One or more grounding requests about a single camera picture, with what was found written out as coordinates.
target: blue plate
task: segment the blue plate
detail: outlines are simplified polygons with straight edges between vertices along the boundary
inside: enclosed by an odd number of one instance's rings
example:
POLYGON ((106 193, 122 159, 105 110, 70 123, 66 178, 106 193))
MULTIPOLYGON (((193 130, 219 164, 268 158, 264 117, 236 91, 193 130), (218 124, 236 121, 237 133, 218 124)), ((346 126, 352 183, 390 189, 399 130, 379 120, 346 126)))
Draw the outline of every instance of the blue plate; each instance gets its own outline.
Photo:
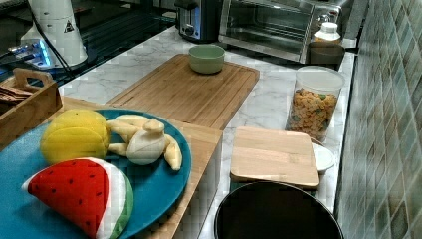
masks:
MULTIPOLYGON (((129 110, 98 112, 107 120, 127 114, 160 120, 165 125, 165 133, 178 142, 183 156, 182 166, 177 172, 170 168, 164 158, 146 166, 133 164, 125 157, 112 153, 105 158, 126 174, 133 188, 132 215, 120 236, 128 238, 163 216, 181 196, 189 178, 191 153, 183 135, 163 119, 129 110)), ((47 126, 42 124, 30 130, 0 152, 2 238, 86 238, 82 230, 21 189, 25 180, 48 167, 39 148, 47 126)), ((121 138, 113 134, 111 142, 121 142, 121 138)))

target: toy watermelon slice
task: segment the toy watermelon slice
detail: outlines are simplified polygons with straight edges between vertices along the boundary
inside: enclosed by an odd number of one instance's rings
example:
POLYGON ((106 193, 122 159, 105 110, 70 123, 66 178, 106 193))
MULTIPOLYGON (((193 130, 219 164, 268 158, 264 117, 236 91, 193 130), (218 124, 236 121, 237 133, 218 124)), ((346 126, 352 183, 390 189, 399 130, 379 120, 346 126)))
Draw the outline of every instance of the toy watermelon slice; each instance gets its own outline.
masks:
POLYGON ((127 177, 114 165, 87 157, 50 166, 22 186, 91 238, 117 238, 133 207, 127 177))

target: black bowl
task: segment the black bowl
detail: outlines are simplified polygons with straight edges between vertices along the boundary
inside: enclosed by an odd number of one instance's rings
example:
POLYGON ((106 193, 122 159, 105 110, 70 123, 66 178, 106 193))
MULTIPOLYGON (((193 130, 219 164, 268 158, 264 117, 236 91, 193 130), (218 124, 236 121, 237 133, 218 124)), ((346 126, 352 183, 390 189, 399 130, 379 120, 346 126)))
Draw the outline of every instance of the black bowl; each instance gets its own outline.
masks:
POLYGON ((343 238, 332 214, 304 191, 276 182, 242 186, 224 198, 214 221, 216 239, 343 238))

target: white bottle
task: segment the white bottle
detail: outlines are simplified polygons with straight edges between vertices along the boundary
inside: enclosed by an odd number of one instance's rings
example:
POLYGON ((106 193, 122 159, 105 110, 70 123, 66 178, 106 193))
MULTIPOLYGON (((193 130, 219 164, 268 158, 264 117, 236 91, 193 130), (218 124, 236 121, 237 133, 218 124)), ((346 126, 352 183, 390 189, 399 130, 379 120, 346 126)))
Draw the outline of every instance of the white bottle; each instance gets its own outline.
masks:
POLYGON ((320 30, 314 34, 315 42, 332 42, 340 44, 340 35, 337 33, 337 24, 324 22, 320 30))

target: yellow plush fruit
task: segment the yellow plush fruit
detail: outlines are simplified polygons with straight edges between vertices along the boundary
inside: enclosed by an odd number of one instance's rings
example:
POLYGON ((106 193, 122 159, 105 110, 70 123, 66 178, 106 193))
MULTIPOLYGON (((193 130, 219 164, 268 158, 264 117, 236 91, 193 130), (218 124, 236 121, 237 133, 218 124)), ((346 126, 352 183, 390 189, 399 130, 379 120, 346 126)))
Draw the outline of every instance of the yellow plush fruit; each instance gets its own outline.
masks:
POLYGON ((106 118, 90 110, 68 110, 44 132, 40 149, 50 164, 77 157, 105 158, 111 139, 106 118))

